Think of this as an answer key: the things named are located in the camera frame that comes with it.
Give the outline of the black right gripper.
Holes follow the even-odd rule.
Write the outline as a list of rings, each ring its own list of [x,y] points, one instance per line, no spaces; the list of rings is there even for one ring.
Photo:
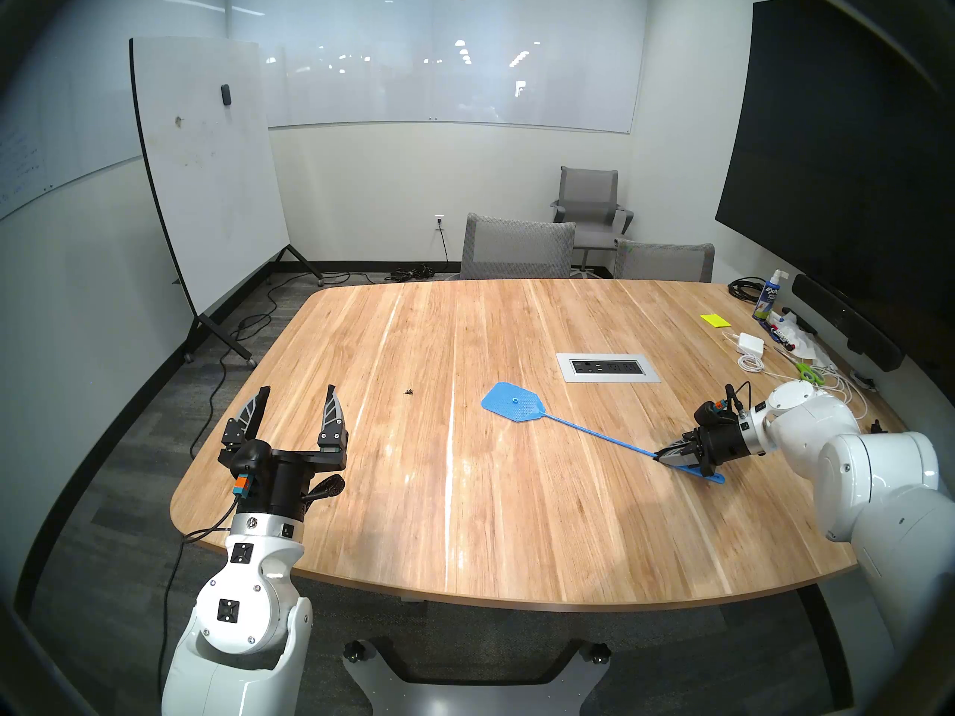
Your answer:
[[[749,455],[740,427],[743,416],[739,399],[702,404],[693,415],[697,426],[692,437],[679,437],[657,450],[654,461],[681,471],[715,474],[717,467]]]

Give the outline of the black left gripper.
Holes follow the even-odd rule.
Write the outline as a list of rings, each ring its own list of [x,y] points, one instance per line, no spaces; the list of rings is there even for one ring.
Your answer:
[[[315,500],[341,494],[346,483],[348,431],[335,385],[328,385],[317,439],[318,450],[276,450],[255,439],[264,418],[270,386],[262,386],[234,416],[222,435],[220,464],[235,480],[247,479],[238,491],[236,514],[303,518]]]

